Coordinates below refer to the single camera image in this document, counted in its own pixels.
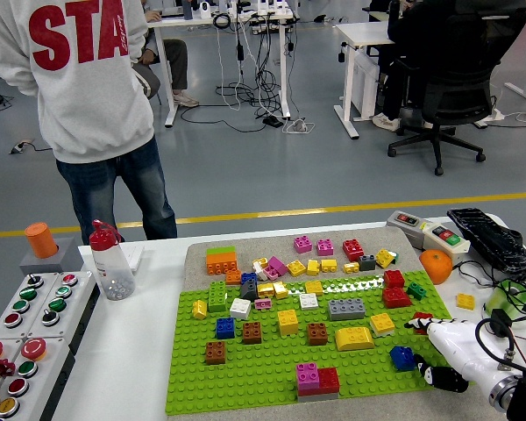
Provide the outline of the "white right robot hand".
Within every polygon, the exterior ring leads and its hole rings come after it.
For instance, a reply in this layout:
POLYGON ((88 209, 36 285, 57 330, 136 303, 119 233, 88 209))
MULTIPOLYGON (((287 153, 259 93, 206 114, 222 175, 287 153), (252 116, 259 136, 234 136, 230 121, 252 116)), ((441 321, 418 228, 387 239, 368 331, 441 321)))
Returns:
POLYGON ((466 320, 415 318, 407 328, 425 329, 433 346, 465 380, 475 382, 487 397, 515 389, 520 373, 500 370, 498 361, 491 358, 475 337, 476 324, 466 320))

